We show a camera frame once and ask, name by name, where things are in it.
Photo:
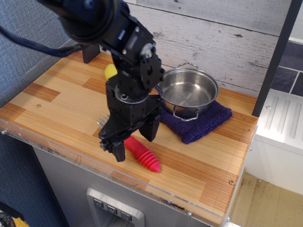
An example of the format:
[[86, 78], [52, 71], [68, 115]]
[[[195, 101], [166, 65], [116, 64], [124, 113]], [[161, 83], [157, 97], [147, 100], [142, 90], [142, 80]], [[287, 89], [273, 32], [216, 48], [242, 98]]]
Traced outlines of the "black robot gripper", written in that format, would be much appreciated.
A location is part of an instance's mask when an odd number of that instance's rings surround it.
[[114, 80], [106, 82], [107, 106], [109, 109], [109, 120], [101, 129], [98, 136], [104, 145], [113, 147], [112, 153], [117, 162], [125, 161], [124, 140], [133, 132], [139, 131], [149, 142], [152, 142], [160, 125], [160, 104], [162, 103], [162, 91], [157, 85], [154, 90], [156, 95], [150, 91], [141, 90], [135, 86], [123, 85], [131, 91], [140, 92], [135, 99], [119, 89]]

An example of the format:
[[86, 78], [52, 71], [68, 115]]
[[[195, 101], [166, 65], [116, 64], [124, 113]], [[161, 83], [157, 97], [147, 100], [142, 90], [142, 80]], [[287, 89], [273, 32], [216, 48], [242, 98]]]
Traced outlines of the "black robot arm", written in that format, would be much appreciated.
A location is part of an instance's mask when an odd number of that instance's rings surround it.
[[160, 95], [151, 91], [164, 79], [153, 35], [121, 0], [44, 0], [66, 34], [83, 45], [98, 44], [111, 52], [117, 74], [106, 82], [108, 121], [101, 147], [118, 162], [125, 159], [124, 140], [139, 131], [154, 140], [160, 124]]

